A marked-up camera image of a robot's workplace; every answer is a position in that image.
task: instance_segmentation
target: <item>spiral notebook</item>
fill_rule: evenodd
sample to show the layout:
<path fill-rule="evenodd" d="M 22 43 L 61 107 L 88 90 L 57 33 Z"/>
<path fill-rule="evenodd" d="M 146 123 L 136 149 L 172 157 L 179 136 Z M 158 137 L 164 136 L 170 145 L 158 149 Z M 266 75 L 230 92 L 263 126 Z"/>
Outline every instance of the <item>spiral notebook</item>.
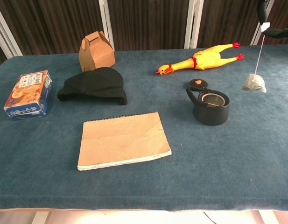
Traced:
<path fill-rule="evenodd" d="M 171 155 L 158 112 L 84 122 L 80 171 Z"/>

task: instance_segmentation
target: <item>chicken red feet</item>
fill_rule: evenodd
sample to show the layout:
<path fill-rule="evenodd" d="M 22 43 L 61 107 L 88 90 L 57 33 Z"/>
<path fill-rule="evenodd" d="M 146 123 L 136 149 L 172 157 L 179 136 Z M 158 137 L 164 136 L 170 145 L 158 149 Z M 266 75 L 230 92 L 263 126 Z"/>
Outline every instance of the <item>chicken red feet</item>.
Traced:
<path fill-rule="evenodd" d="M 233 43 L 233 47 L 234 47 L 234 48 L 239 48 L 239 47 L 240 47 L 240 43 L 239 43 L 239 42 Z"/>
<path fill-rule="evenodd" d="M 240 59 L 244 59 L 244 58 L 245 58 L 245 56 L 242 54 L 239 54 L 236 56 L 236 60 L 240 60 Z"/>

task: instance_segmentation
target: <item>notebook spiral binding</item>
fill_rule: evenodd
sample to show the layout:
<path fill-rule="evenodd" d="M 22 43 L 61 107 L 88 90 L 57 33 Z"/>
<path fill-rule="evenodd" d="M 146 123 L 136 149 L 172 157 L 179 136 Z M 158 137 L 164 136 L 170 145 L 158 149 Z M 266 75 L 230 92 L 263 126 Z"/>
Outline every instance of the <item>notebook spiral binding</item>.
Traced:
<path fill-rule="evenodd" d="M 129 114 L 129 115 L 121 115 L 117 117 L 110 117 L 110 118 L 101 118 L 101 119 L 94 119 L 94 120 L 88 120 L 89 121 L 97 121 L 97 120 L 109 120 L 109 119 L 114 119 L 114 118 L 124 118 L 124 117 L 131 117 L 131 116 L 136 116 L 136 115 L 143 115 L 143 114 L 150 114 L 150 113 L 134 113 L 134 114 Z"/>

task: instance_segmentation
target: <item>mug handle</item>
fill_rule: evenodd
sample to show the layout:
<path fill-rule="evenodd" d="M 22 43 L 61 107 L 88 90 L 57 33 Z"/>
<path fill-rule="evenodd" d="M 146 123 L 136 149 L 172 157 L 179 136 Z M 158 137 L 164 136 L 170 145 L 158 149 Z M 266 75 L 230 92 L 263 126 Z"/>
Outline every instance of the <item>mug handle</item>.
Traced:
<path fill-rule="evenodd" d="M 189 96 L 190 100 L 195 104 L 195 105 L 200 105 L 200 106 L 207 106 L 208 103 L 202 102 L 200 100 L 198 100 L 195 95 L 192 93 L 192 91 L 202 91 L 203 88 L 199 88 L 196 86 L 189 86 L 186 89 L 186 93 Z"/>

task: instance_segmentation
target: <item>table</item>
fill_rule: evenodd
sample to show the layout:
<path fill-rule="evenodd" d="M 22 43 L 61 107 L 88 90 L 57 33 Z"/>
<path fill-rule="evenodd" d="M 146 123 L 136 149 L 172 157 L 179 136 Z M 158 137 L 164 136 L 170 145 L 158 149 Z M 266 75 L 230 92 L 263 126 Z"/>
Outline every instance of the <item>table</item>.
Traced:
<path fill-rule="evenodd" d="M 0 66 L 0 209 L 288 210 L 288 45 L 265 45 L 258 74 L 267 93 L 242 91 L 260 46 L 223 67 L 165 76 L 162 64 L 200 49 L 115 52 L 128 105 L 97 98 L 58 101 L 64 80 L 81 71 L 77 54 L 19 56 Z M 3 106 L 20 74 L 48 70 L 47 115 L 12 121 Z M 194 78 L 230 98 L 226 123 L 195 120 L 185 88 Z M 154 161 L 77 170 L 83 122 L 158 111 L 172 155 Z"/>

